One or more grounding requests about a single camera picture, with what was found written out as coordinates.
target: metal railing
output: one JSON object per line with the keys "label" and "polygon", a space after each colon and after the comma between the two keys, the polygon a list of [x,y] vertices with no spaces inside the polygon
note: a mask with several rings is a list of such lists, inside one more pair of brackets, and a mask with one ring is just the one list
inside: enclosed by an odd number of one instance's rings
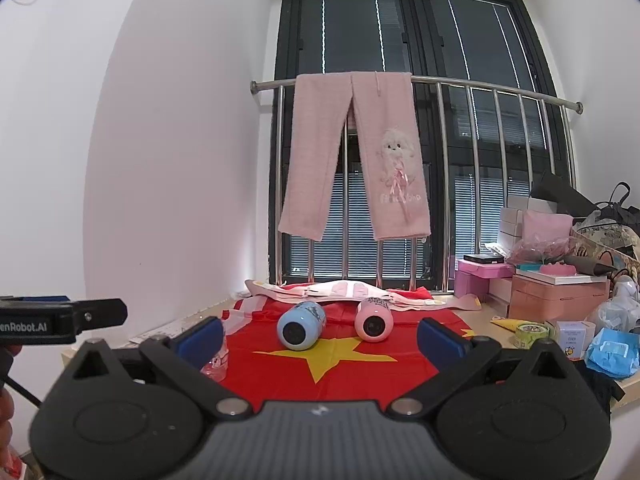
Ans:
{"label": "metal railing", "polygon": [[[522,90],[519,88],[512,88],[509,86],[497,85],[493,83],[484,83],[481,81],[469,81],[466,79],[453,79],[448,77],[435,77],[435,76],[412,76],[411,81],[413,83],[433,84],[436,86],[436,97],[438,99],[438,114],[440,116],[440,131],[442,134],[442,147],[443,147],[443,162],[444,168],[449,167],[449,144],[447,141],[447,123],[444,109],[444,98],[442,86],[448,85],[453,87],[462,87],[466,92],[467,109],[469,114],[469,123],[471,126],[471,144],[474,159],[474,199],[475,199],[475,237],[474,248],[476,253],[480,252],[481,241],[481,193],[480,193],[480,160],[478,150],[478,126],[476,124],[476,118],[474,116],[474,104],[472,91],[474,89],[489,90],[493,93],[495,113],[498,126],[498,140],[500,142],[500,160],[502,164],[502,190],[504,193],[504,203],[507,201],[507,156],[506,145],[504,140],[504,130],[502,127],[502,115],[500,111],[500,101],[498,94],[507,94],[516,96],[520,107],[520,115],[522,117],[522,128],[524,131],[525,148],[527,153],[527,175],[529,177],[529,189],[533,183],[533,166],[531,156],[531,146],[529,143],[529,128],[527,125],[527,117],[525,114],[523,97],[534,99],[538,102],[538,108],[542,116],[541,127],[543,129],[543,135],[546,136],[546,144],[548,145],[549,164],[552,173],[556,172],[556,164],[554,160],[553,144],[551,139],[551,130],[549,128],[549,118],[546,112],[545,103],[556,105],[560,107],[560,113],[562,117],[562,126],[564,129],[564,136],[567,150],[567,160],[569,162],[569,178],[573,187],[575,187],[575,161],[574,161],[574,147],[572,143],[571,130],[569,128],[569,119],[567,115],[567,109],[581,114],[583,111],[582,103],[567,101],[551,95],[540,94],[538,92],[532,92],[529,90]],[[276,154],[275,154],[275,204],[274,204],[274,235],[275,235],[275,247],[274,247],[274,263],[275,263],[275,281],[277,285],[282,284],[282,234],[278,231],[278,225],[280,224],[280,215],[282,212],[282,134],[284,130],[284,89],[287,86],[294,86],[295,79],[281,79],[279,81],[266,81],[257,83],[251,82],[251,93],[257,94],[265,90],[278,91],[278,105],[276,110]],[[347,157],[347,124],[345,121],[344,131],[342,133],[342,170],[344,172],[343,188],[342,188],[342,276],[347,278],[349,274],[349,181],[347,179],[348,174],[348,157]],[[449,289],[449,268],[450,268],[450,206],[449,206],[449,171],[444,171],[444,228],[442,232],[443,236],[443,251],[442,251],[442,282],[440,283],[440,290]],[[412,238],[411,240],[411,260],[410,260],[410,274],[409,274],[409,288],[415,290],[416,285],[416,273],[417,273],[417,252],[418,252],[418,238]],[[376,286],[382,286],[382,273],[383,273],[383,245],[382,241],[378,241],[376,251]],[[309,240],[309,258],[308,258],[308,280],[313,282],[314,276],[314,243]]]}

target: red flag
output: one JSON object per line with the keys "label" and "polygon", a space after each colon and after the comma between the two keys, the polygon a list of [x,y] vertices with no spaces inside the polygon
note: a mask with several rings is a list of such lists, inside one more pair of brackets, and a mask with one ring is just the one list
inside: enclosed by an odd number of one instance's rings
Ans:
{"label": "red flag", "polygon": [[450,310],[393,312],[394,328],[383,342],[358,338],[353,327],[357,303],[322,305],[327,324],[308,350],[295,352],[278,340],[276,323],[292,305],[263,296],[238,301],[223,313],[228,369],[222,385],[258,410],[279,400],[376,399],[382,409],[434,376],[436,368],[418,350],[415,332],[423,317],[466,336],[468,326]]}

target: black window frame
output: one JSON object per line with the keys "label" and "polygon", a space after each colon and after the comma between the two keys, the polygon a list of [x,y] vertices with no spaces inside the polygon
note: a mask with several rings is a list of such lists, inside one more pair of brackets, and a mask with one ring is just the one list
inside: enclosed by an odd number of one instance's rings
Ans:
{"label": "black window frame", "polygon": [[[546,63],[546,58],[535,27],[526,6],[522,0],[489,0],[491,2],[500,3],[507,6],[513,16],[514,23],[517,28],[517,32],[522,39],[524,49],[526,50],[527,59],[530,60],[530,68],[532,74],[535,74],[534,84],[535,90],[540,93],[555,96],[556,91],[551,77],[550,70]],[[437,26],[433,11],[430,7],[429,0],[400,0],[401,11],[404,19],[404,26],[406,29],[406,43],[408,47],[408,53],[410,63],[412,64],[412,70],[414,75],[438,75],[446,76],[444,68],[444,56],[442,51],[437,47],[438,33]],[[298,67],[298,53],[300,50],[299,45],[299,31],[300,31],[300,10],[302,7],[302,0],[282,0],[282,7],[280,12],[280,23],[278,29],[278,41],[276,47],[276,63],[274,70],[274,77],[277,80],[295,78],[297,75]],[[444,100],[445,100],[445,115],[447,129],[453,131],[453,115],[451,111],[451,104],[449,101],[449,93],[447,87],[443,86]],[[431,230],[432,235],[428,239],[427,244],[430,246],[430,250],[425,248],[425,256],[429,256],[430,260],[423,263],[423,268],[418,269],[418,276],[416,285],[425,286],[428,289],[435,289],[438,284],[442,282],[442,251],[443,251],[443,239],[441,233],[443,232],[443,220],[444,220],[444,207],[442,198],[438,197],[444,186],[444,171],[449,171],[449,168],[443,167],[442,153],[443,143],[440,133],[440,120],[438,116],[438,106],[435,97],[435,88],[433,85],[415,84],[415,108],[417,113],[418,130],[420,131],[420,143],[422,145],[423,161],[425,164],[430,164],[429,175],[429,189],[428,195],[430,197],[430,212],[431,212]],[[282,143],[282,196],[286,190],[286,179],[288,171],[289,160],[289,146],[291,135],[291,116],[293,108],[293,95],[294,88],[285,88],[284,98],[284,130],[283,130],[283,143]],[[270,186],[269,186],[269,270],[270,280],[274,282],[276,272],[274,264],[274,244],[275,244],[275,232],[277,226],[274,225],[274,197],[275,197],[275,149],[276,149],[276,107],[277,107],[278,95],[274,92],[273,97],[273,116],[271,125],[271,160],[270,160]],[[547,105],[547,112],[549,118],[549,125],[552,133],[552,139],[554,142],[554,158],[556,160],[556,172],[561,176],[566,175],[566,167],[568,166],[566,160],[566,145],[564,144],[564,135],[562,119],[559,109],[557,107],[551,107]],[[451,157],[451,150],[455,150],[456,146],[449,147],[449,156]],[[350,143],[348,150],[354,156],[357,156],[357,148],[355,139],[353,139],[353,146]],[[464,149],[466,156],[468,157],[469,150]],[[486,153],[495,150],[485,150],[482,156],[490,156],[492,159],[499,156],[497,153]],[[532,152],[533,156],[537,156],[535,151]],[[341,168],[341,161],[338,161],[338,170]],[[516,170],[526,171],[526,160],[522,168],[513,168]],[[429,278],[425,278],[421,275],[421,270],[424,271],[424,267],[428,266],[431,269],[431,275]],[[291,276],[286,273],[289,268],[289,235],[282,235],[282,272],[283,280],[287,283],[301,283],[306,282],[306,278],[301,276]],[[329,281],[332,278],[318,278],[316,281]],[[374,283],[374,280],[363,280],[366,282]],[[385,278],[383,280],[383,286],[385,288],[407,288],[409,280],[393,280]]]}

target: blue bottle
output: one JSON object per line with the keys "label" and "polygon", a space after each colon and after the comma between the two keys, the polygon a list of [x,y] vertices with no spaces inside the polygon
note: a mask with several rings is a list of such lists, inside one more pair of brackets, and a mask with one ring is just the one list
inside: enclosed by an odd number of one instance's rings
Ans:
{"label": "blue bottle", "polygon": [[291,350],[306,350],[318,340],[325,325],[322,307],[314,301],[303,301],[280,316],[278,339]]}

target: pants leg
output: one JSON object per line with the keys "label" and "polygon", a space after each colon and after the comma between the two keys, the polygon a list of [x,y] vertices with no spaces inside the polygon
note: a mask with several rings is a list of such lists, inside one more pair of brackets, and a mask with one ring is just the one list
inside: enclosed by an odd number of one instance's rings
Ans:
{"label": "pants leg", "polygon": [[351,96],[349,73],[305,74],[296,79],[281,232],[322,240]]}
{"label": "pants leg", "polygon": [[353,72],[351,80],[374,238],[430,235],[411,75]]}

